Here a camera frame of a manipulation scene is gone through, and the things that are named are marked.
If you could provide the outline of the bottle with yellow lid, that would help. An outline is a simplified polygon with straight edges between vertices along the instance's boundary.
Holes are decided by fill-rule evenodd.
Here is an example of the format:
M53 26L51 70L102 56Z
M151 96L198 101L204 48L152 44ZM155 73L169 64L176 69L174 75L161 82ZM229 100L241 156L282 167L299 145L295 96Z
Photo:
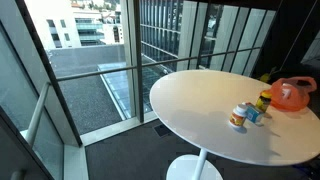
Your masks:
M272 94L268 90L264 90L260 93L256 102L256 107L262 112L265 112L271 103Z

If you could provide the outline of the white lid vitamin bottle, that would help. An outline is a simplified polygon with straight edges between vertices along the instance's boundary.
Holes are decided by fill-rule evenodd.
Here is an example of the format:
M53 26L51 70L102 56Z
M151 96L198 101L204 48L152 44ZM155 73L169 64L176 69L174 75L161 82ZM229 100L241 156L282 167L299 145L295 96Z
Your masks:
M245 122L247 116L247 106L244 104L238 104L232 111L229 118L229 123L236 128L241 128Z

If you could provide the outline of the orange plastic bag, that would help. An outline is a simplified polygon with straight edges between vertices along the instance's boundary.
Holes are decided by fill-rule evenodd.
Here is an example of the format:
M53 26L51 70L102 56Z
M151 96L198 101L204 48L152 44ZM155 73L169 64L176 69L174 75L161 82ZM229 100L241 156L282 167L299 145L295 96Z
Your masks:
M316 89L317 83L312 77L280 78L271 86L271 105L285 111L302 110L310 101L309 93Z

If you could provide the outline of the small blue box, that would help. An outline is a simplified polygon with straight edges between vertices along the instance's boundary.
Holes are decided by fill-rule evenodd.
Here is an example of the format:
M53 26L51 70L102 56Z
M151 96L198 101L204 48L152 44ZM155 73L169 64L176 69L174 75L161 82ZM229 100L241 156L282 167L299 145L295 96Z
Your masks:
M246 118L253 123L260 122L264 113L250 102L246 102L245 105L247 106Z

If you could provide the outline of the metal window handrail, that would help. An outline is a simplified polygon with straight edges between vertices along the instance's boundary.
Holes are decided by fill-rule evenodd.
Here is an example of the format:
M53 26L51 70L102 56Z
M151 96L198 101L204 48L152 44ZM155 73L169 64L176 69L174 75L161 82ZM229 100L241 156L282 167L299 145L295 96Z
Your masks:
M129 118L124 122L110 125L108 127L100 128L98 130L94 130L92 132L86 133L81 136L78 135L77 131L72 130L71 134L76 139L77 146L80 146L81 144L84 144L85 146L91 145L103 139L112 137L124 131L130 130L140 125L143 125L145 123L151 122L157 118L156 112L152 111L147 114L147 120L144 120L144 113L142 112L143 77L141 73L144 67L161 65L161 64L164 64L164 61L158 62L158 63L147 63L147 64L142 64L141 62L139 62L137 65L124 66L121 68L109 69L104 71L88 72L88 73L76 74L72 76L55 78L54 75L52 74L52 70L48 70L49 60L48 60L48 55L46 51L44 49L37 49L37 54L40 60L42 61L45 71L50 75L50 77L49 77L49 80L43 84L28 130L26 131L26 134L25 134L25 140L31 147L34 146L34 143L36 140L36 136L37 136L39 125L40 125L40 119L42 116L43 109L45 107L45 102L48 96L49 88L53 86L53 89L55 91L55 89L57 88L57 82L60 82L60 81L67 81L67 80L80 79L85 77L111 74L115 72L125 72L125 71L131 71L132 73L136 74L136 78L135 78L136 83L134 83L136 90L133 92L133 96L136 97L136 100L134 101L135 118ZM223 71L216 71L216 70L209 70L209 69L204 69L203 73L205 72L216 73L219 75L219 78L217 79L210 79L209 77L207 77L207 80L210 81L216 87L222 87L222 84L225 84L228 80L234 81L234 83L230 84L230 87L231 87L230 92L227 92L222 89L216 90L216 93L218 94L218 98L222 98L222 95L225 95L225 96L229 95L229 98L225 98L225 100L228 101L229 103L241 101L241 100L252 100L255 97L255 93L257 93L257 90L254 88L254 85L250 83L255 82L256 84L258 84L258 82L252 78L239 75L239 74L227 73Z

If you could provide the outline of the round white pedestal table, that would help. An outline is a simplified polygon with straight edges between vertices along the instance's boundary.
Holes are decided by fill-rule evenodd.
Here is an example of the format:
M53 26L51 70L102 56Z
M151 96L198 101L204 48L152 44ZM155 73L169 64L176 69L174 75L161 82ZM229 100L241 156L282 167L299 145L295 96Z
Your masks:
M174 72L157 80L150 103L173 133L198 147L170 164L166 180L222 180L206 155L260 166L287 166L320 154L320 120L308 108L298 112L267 109L259 124L235 123L270 86L238 74L214 70Z

